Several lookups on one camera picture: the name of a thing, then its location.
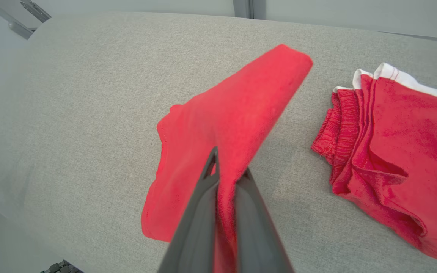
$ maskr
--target white trim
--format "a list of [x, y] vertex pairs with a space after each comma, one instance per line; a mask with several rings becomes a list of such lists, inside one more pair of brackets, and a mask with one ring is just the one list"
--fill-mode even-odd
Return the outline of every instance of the white trim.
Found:
[[379, 65], [379, 67], [373, 73], [373, 78], [375, 80], [379, 78], [390, 79], [396, 83], [404, 85], [407, 88], [437, 97], [437, 89], [418, 83], [418, 81], [416, 81], [416, 79], [414, 79], [411, 75], [407, 74], [406, 72], [402, 72], [387, 63], [382, 63]]
[[362, 75], [368, 75], [369, 77], [373, 77], [373, 75], [365, 70], [357, 69], [354, 73], [354, 79], [352, 80], [352, 85], [354, 89], [362, 89]]
[[338, 90], [353, 90], [352, 88], [343, 88], [341, 86], [337, 86], [333, 88], [333, 93], [338, 93]]

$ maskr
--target wrinkled fabric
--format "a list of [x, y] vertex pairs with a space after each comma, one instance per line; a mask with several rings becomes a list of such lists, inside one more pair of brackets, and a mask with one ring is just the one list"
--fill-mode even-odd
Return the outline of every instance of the wrinkled fabric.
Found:
[[208, 155], [218, 147], [215, 272], [236, 270], [235, 183], [311, 67], [307, 55], [279, 45], [207, 92], [171, 107], [157, 126], [161, 161], [144, 204], [144, 235], [171, 241]]
[[437, 90], [382, 64], [332, 102], [312, 149], [333, 193], [437, 259]]

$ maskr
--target metal frame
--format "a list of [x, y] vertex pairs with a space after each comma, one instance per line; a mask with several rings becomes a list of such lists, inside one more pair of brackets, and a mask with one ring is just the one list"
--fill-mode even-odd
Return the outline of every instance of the metal frame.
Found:
[[32, 1], [21, 0], [19, 3], [42, 23], [51, 18], [46, 11]]
[[5, 12], [2, 8], [0, 8], [0, 16], [3, 17], [8, 22], [9, 28], [14, 31], [19, 36], [28, 40], [30, 36], [33, 34], [33, 31], [28, 29], [25, 25], [20, 23], [18, 20], [14, 19], [10, 14]]
[[236, 17], [266, 19], [266, 0], [233, 0]]

